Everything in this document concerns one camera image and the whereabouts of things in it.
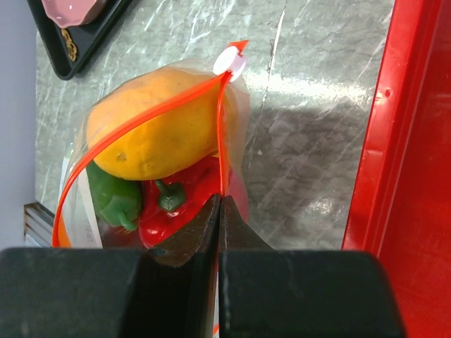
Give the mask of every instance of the produce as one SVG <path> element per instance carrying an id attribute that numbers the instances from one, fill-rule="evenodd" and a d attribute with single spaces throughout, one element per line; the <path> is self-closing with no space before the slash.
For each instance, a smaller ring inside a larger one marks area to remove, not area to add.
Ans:
<path id="1" fill-rule="evenodd" d="M 165 67 L 126 82 L 92 108 L 86 128 L 88 147 L 129 119 L 210 77 Z M 125 180 L 157 180 L 217 153 L 218 91 L 219 86 L 136 127 L 103 150 L 96 164 Z M 236 130 L 237 109 L 232 109 L 229 96 L 223 104 L 225 123 L 227 130 Z"/>
<path id="2" fill-rule="evenodd" d="M 139 221 L 142 243 L 150 248 L 171 236 L 219 189 L 219 161 L 213 156 L 166 179 L 143 182 L 144 208 Z"/>
<path id="3" fill-rule="evenodd" d="M 114 177 L 94 161 L 86 167 L 96 216 L 112 227 L 136 230 L 134 223 L 142 209 L 141 189 L 137 182 Z"/>

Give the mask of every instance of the gray marble countertop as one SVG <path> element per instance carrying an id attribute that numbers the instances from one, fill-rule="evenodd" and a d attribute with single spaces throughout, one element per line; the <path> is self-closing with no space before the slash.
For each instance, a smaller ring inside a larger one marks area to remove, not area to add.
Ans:
<path id="1" fill-rule="evenodd" d="M 122 82 L 249 39 L 250 225 L 277 248 L 339 248 L 393 0 L 135 0 L 85 71 L 37 38 L 36 198 L 55 211 L 73 121 Z"/>

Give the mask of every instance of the white paper label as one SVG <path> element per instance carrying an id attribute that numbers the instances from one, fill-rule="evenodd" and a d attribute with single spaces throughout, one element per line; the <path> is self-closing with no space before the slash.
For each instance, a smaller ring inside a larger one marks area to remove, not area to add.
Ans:
<path id="1" fill-rule="evenodd" d="M 83 169 L 83 171 L 78 175 L 77 182 L 87 217 L 87 223 L 84 223 L 84 233 L 86 234 L 86 238 L 89 242 L 93 243 L 94 247 L 101 248 L 102 243 L 99 225 L 97 224 L 97 218 L 94 212 L 94 205 L 92 203 L 92 195 L 91 190 L 89 189 L 89 180 L 87 178 L 86 169 Z"/>

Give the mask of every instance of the yellow mango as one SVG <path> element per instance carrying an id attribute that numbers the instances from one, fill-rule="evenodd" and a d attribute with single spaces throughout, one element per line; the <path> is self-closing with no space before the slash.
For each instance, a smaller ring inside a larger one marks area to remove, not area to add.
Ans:
<path id="1" fill-rule="evenodd" d="M 210 77 L 166 67 L 126 82 L 90 111 L 88 147 L 134 116 Z M 219 86 L 136 127 L 103 150 L 95 163 L 125 180 L 157 180 L 217 153 L 218 91 Z M 233 127 L 237 119 L 230 102 L 225 98 L 223 107 L 225 123 Z"/>

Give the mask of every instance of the red bell pepper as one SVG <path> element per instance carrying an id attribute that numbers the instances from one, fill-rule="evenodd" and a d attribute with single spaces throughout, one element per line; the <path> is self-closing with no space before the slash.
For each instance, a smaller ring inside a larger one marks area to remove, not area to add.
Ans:
<path id="1" fill-rule="evenodd" d="M 247 217 L 247 194 L 242 180 L 235 189 L 240 199 L 240 212 Z M 213 194 L 220 192 L 219 160 L 207 156 L 193 166 L 157 181 L 143 183 L 144 208 L 139 234 L 150 248 L 189 223 Z"/>

